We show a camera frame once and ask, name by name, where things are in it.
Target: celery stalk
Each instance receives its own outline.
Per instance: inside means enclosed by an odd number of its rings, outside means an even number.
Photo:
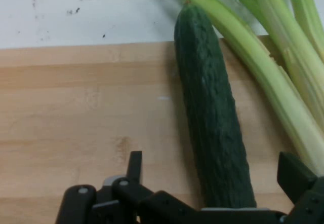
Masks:
[[[324,129],[324,64],[284,0],[258,0],[281,50],[289,75],[301,97]]]
[[[295,18],[324,62],[324,29],[314,0],[291,0]]]
[[[264,89],[304,163],[324,174],[324,134],[286,72],[247,24],[217,0],[191,0],[210,16],[233,50]]]

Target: white countertop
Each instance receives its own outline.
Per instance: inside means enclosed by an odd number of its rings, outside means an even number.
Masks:
[[[324,0],[315,2],[324,21]],[[0,48],[170,41],[180,8],[177,0],[0,0]]]

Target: wood grain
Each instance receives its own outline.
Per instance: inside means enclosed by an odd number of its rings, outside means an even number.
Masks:
[[[291,143],[246,68],[221,46],[258,204],[287,212],[276,168]],[[172,43],[2,50],[0,98],[4,223],[54,222],[68,187],[100,188],[136,150],[148,188],[202,207]]]

